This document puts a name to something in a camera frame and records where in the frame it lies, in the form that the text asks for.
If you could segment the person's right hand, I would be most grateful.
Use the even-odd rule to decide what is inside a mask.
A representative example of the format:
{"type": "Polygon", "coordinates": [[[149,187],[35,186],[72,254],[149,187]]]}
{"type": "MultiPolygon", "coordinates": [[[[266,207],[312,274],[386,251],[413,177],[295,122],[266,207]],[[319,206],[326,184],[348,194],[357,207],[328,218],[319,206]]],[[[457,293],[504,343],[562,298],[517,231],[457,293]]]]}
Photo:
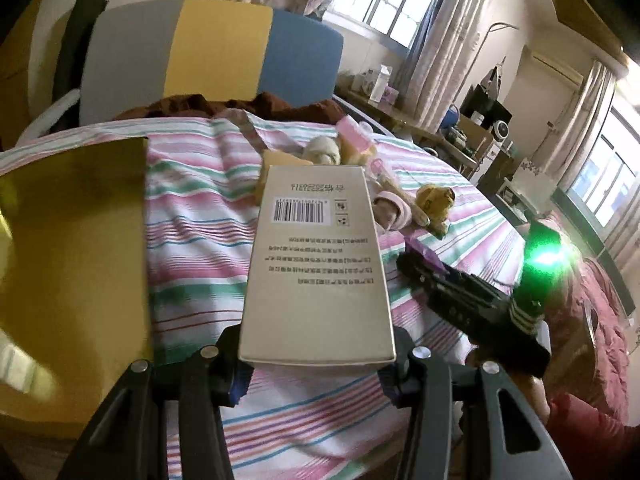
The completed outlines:
{"type": "MultiPolygon", "coordinates": [[[[475,367],[481,367],[484,362],[492,361],[484,355],[480,348],[474,348],[465,358],[465,364],[475,367]]],[[[538,415],[544,425],[547,425],[551,415],[551,405],[547,399],[546,388],[544,382],[535,376],[527,376],[523,374],[510,373],[512,382],[518,386],[523,396],[538,415]]]]}

